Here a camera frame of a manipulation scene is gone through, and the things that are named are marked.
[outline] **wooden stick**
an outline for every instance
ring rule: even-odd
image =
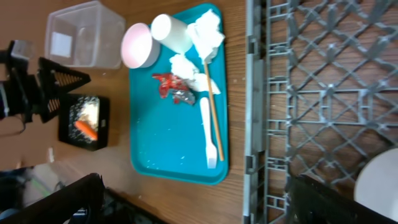
[[[210,99],[211,116],[213,117],[214,129],[216,131],[216,138],[217,138],[217,145],[218,145],[218,154],[220,155],[220,160],[224,161],[223,144],[221,142],[220,129],[218,127],[218,119],[217,119],[216,106],[214,104],[213,90],[211,89],[211,78],[210,78],[209,70],[207,68],[207,63],[204,62],[203,66],[205,67],[205,73],[206,73],[206,76],[207,76],[207,84],[209,86],[209,99]]]

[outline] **white label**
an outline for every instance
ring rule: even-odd
[[[51,54],[61,57],[70,57],[72,37],[58,32],[52,32]]]

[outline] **orange carrot piece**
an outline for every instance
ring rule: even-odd
[[[84,121],[76,121],[75,127],[79,129],[81,132],[85,133],[87,136],[92,138],[93,140],[97,141],[98,135],[97,132],[89,124]]]

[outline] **white tissue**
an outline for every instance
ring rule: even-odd
[[[210,63],[224,41],[225,36],[219,32],[219,24],[220,18],[210,9],[195,23],[188,25],[187,33],[203,62]]]
[[[172,73],[183,79],[193,91],[209,91],[206,75],[199,73],[199,69],[184,55],[174,55],[170,58],[170,63],[172,64]],[[213,94],[221,93],[213,79],[211,80],[211,90],[213,90]]]

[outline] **pink bowl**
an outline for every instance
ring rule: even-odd
[[[123,37],[121,56],[129,68],[146,68],[155,63],[159,50],[160,44],[152,38],[147,24],[137,23]]]

